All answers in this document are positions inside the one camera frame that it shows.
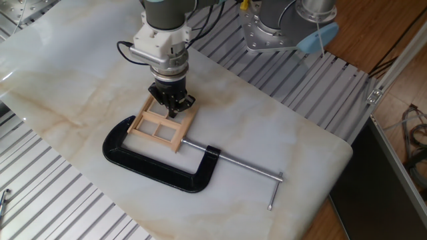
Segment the marble slab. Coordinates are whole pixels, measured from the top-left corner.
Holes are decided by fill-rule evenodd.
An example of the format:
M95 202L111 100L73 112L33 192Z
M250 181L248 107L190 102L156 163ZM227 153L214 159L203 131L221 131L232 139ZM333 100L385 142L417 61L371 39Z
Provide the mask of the marble slab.
M0 45L0 94L20 118L157 240L298 239L352 155L343 140L190 49L187 89L200 110L187 136L279 173L220 160L190 194L107 161L103 140L136 115L153 82L115 43L141 27L137 0L62 0ZM128 136L126 147L194 172L203 153Z

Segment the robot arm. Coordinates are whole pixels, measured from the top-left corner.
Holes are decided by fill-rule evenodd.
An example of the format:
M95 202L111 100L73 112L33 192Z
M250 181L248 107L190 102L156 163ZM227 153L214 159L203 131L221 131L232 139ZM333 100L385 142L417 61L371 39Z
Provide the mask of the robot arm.
M148 89L154 98L169 109L169 116L190 108L195 99L187 94L185 76L191 40L191 28L185 14L222 0L144 0L143 26L133 38L131 54L150 65L155 82Z

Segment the black c-clamp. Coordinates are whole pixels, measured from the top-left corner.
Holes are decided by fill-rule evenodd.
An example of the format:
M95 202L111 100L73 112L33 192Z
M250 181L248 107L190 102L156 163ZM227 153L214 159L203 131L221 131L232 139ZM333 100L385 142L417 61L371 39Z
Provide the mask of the black c-clamp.
M124 119L105 138L102 151L108 161L188 193L197 193L205 189L214 172L221 150L207 146L197 171L194 174L187 173L121 147L134 119L135 116Z

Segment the small wooden frame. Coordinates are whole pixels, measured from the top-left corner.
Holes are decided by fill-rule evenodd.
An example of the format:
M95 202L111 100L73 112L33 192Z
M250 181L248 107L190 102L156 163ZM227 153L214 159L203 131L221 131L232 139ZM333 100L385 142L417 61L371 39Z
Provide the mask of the small wooden frame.
M138 116L135 118L130 128L127 130L127 133L133 133L140 137L145 137L149 140L166 145L176 153L179 147L181 146L181 140L185 136L185 134L187 134L189 126L191 125L191 122L193 122L193 119L199 107L193 106L185 110L183 112L185 113L185 117L182 119L182 122L177 123L175 121L167 119L167 113L166 115L160 115L158 113L154 113L153 111L151 111L151 108L155 103L156 101L154 97L150 95L147 101L142 106L141 111L139 111ZM141 124L143 121L149 121L151 123L157 124L157 128L155 129L153 134L150 135L138 130L141 127ZM173 135L170 141L157 136L157 133L161 126L175 129L175 134Z

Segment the wooden floor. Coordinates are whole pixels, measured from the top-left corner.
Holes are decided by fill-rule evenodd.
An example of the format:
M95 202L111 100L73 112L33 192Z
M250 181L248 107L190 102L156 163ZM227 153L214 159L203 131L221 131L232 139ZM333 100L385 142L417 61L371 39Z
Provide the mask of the wooden floor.
M426 0L337 0L337 37L330 53L369 73L394 48Z
M337 0L336 6L340 32L326 50L367 73L399 56L427 21L425 0ZM427 113L427 46L389 88L374 115L382 127L387 127L401 121L410 104ZM408 127L419 123L411 121ZM386 135L399 158L405 161L402 128L391 129ZM427 136L419 137L427 143ZM427 175L427 164L420 172ZM348 239L329 199L303 237L318 239Z

